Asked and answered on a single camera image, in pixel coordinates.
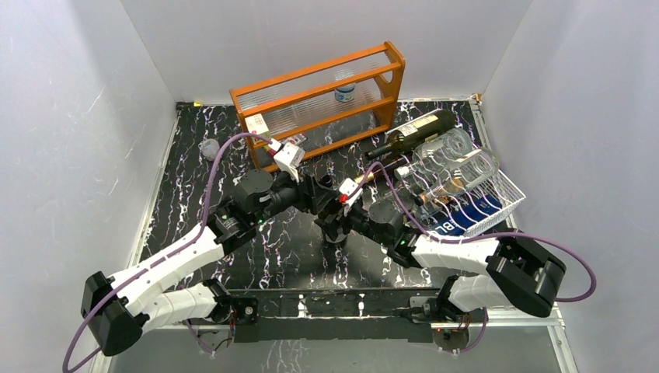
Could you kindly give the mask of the brown wine bottle silver cap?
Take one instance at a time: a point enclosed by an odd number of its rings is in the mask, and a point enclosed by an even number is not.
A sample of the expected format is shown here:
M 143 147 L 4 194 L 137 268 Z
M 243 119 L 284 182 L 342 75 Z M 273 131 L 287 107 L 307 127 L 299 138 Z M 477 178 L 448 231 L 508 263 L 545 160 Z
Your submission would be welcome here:
M 323 187 L 326 187 L 326 188 L 332 188 L 333 187 L 333 177 L 329 174 L 326 174 L 326 175 L 322 176 L 319 179 L 319 184 Z

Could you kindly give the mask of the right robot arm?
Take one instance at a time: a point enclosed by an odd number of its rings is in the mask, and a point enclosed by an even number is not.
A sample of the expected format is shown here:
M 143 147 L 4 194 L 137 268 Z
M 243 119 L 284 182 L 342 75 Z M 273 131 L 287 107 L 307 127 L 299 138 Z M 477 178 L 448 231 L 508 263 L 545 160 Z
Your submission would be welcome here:
M 566 272 L 565 264 L 519 232 L 487 238 L 439 238 L 406 224 L 393 203 L 382 200 L 364 209 L 330 203 L 315 223 L 328 239 L 355 232 L 384 246 L 387 255 L 409 268 L 442 267 L 468 272 L 446 280 L 437 298 L 439 315 L 459 321 L 475 309 L 513 306 L 545 318 L 551 313 Z

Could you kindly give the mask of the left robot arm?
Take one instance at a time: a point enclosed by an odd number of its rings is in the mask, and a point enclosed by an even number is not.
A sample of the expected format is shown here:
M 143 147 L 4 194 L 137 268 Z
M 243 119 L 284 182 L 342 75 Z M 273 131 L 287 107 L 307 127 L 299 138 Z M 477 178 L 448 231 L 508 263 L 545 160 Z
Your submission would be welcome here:
M 233 307 L 216 281 L 180 291 L 170 287 L 251 241 L 264 221 L 282 211 L 295 207 L 318 214 L 344 200 L 330 176 L 272 176 L 250 170 L 200 224 L 172 245 L 110 276 L 101 271 L 89 276 L 81 314 L 106 356 L 126 351 L 143 334 L 167 323 L 196 318 L 223 323 Z

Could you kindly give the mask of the clear round glass bottle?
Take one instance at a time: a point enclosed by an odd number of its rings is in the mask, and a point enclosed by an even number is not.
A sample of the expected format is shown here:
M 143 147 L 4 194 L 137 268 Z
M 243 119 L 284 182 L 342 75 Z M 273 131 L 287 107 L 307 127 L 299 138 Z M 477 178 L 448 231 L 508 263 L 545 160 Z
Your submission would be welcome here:
M 398 180 L 402 180 L 413 170 L 419 170 L 425 158 L 430 157 L 432 163 L 438 164 L 445 160 L 455 160 L 474 148 L 468 132 L 461 128 L 452 128 L 433 140 L 417 146 L 413 150 L 412 161 L 395 169 L 394 175 Z

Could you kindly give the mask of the clear glass bottle black cap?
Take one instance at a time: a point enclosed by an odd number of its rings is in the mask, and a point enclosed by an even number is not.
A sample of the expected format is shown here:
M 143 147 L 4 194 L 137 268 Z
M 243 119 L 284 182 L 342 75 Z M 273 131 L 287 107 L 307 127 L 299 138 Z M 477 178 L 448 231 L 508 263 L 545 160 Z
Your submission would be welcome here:
M 414 193 L 417 206 L 460 197 L 498 173 L 500 163 L 492 151 L 477 148 L 456 159 L 429 155 L 420 161 L 417 175 L 422 184 Z

